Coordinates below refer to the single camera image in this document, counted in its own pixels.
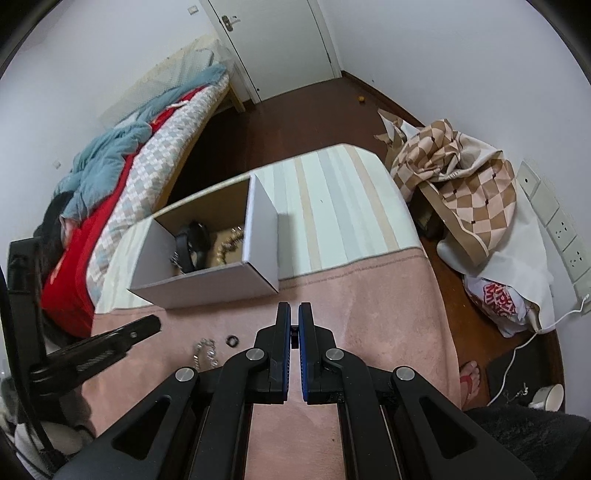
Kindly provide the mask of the black smart watch band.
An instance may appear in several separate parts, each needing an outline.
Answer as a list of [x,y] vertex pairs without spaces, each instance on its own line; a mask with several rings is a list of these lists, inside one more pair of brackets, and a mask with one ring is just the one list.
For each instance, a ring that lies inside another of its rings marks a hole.
[[171,261],[183,274],[204,269],[211,236],[207,228],[195,220],[182,227],[175,236],[175,251]]

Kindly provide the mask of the foot in red sandal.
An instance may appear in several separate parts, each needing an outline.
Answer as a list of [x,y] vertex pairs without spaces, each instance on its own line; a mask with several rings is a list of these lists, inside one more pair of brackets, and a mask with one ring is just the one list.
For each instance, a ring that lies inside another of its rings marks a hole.
[[475,360],[464,364],[460,369],[461,407],[466,410],[480,392],[481,370]]

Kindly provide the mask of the dark fuzzy blanket on bed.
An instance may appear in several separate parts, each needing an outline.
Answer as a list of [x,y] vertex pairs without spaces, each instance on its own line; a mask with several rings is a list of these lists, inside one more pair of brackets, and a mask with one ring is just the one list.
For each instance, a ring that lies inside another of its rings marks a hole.
[[42,223],[34,231],[34,236],[40,239],[40,248],[47,260],[57,261],[64,252],[60,218],[72,196],[72,191],[56,195],[47,207]]

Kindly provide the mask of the dark fuzzy clothing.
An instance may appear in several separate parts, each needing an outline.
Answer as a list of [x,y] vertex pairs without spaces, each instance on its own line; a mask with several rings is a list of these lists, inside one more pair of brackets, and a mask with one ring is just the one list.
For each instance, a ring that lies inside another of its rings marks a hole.
[[466,414],[538,479],[590,477],[590,421],[522,406],[473,408]]

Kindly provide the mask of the white cup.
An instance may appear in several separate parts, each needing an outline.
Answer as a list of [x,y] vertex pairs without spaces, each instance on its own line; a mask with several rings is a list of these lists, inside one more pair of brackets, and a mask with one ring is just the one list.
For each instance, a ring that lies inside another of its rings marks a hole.
[[562,384],[540,388],[534,395],[528,405],[535,410],[557,412],[560,410],[565,397],[565,391]]

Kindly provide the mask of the white red printed bag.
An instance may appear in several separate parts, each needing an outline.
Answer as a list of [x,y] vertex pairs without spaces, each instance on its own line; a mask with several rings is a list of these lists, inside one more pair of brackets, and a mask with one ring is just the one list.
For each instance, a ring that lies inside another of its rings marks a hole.
[[504,338],[533,328],[538,307],[513,287],[481,277],[465,275],[463,286],[469,299],[497,326]]

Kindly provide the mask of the pink striped table cloth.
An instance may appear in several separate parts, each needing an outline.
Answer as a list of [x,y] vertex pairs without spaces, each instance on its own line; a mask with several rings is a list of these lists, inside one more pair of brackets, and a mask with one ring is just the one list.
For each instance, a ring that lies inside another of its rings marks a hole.
[[[162,380],[192,364],[193,345],[213,339],[221,364],[273,324],[280,301],[310,302],[315,323],[369,366],[408,365],[456,406],[459,362],[431,262],[398,187],[374,153],[341,144],[252,171],[279,215],[280,294],[165,312],[127,287],[150,217],[122,237],[107,270],[93,334],[144,315],[161,332],[83,386],[100,435]],[[245,479],[345,479],[335,406],[301,397],[291,353],[283,405],[253,409]]]

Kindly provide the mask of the white cardboard box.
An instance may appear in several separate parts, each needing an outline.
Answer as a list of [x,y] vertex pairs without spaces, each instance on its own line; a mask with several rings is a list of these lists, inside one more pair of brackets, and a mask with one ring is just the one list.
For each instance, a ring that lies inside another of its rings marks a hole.
[[[204,269],[183,274],[171,261],[175,236],[195,220],[211,236]],[[279,218],[254,175],[179,202],[148,223],[128,290],[164,309],[279,292]]]

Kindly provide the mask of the teal quilt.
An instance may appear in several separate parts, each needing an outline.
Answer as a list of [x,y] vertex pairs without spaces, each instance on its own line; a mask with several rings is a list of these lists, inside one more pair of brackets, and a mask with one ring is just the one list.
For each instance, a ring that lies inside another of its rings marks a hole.
[[135,109],[136,119],[123,127],[113,127],[95,137],[73,159],[72,168],[57,184],[53,195],[69,195],[61,217],[81,223],[115,190],[125,165],[153,134],[150,123],[166,107],[188,92],[212,85],[226,73],[221,63],[198,72],[188,81],[151,98]]

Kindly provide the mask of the white power strip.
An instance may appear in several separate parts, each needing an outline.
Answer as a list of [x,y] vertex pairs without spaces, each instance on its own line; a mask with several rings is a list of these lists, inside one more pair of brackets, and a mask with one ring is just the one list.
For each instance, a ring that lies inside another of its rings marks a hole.
[[590,311],[590,251],[545,181],[523,160],[517,180],[560,256],[583,313]]

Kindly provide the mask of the brown checkered fabric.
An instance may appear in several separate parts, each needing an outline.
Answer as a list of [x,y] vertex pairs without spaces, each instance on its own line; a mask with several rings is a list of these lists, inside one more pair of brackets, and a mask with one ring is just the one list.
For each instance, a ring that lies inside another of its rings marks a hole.
[[384,161],[403,198],[420,191],[472,264],[492,255],[517,206],[515,173],[504,153],[440,119],[417,129],[384,109]]

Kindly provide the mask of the white door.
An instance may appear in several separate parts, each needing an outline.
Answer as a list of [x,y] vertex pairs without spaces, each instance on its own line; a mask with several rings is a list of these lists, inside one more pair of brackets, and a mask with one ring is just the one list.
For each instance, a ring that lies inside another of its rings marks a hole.
[[317,1],[204,1],[254,102],[339,78]]

